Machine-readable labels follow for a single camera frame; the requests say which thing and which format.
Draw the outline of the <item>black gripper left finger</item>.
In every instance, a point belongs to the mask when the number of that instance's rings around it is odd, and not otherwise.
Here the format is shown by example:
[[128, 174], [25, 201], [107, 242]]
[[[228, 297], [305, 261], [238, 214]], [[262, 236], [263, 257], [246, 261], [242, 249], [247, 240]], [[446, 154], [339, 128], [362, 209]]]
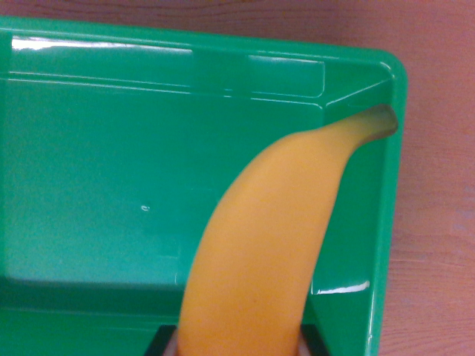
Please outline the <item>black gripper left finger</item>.
[[171, 339], [177, 330], [176, 325], [161, 325], [146, 349], [144, 356], [162, 356], [171, 344]]

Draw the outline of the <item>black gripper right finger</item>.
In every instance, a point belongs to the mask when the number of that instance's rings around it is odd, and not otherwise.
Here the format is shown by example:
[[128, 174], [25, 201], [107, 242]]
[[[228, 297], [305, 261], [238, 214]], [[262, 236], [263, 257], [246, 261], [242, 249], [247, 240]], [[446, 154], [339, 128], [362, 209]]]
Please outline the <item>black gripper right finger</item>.
[[302, 324], [298, 340], [298, 355], [300, 356], [329, 356], [325, 342], [316, 325]]

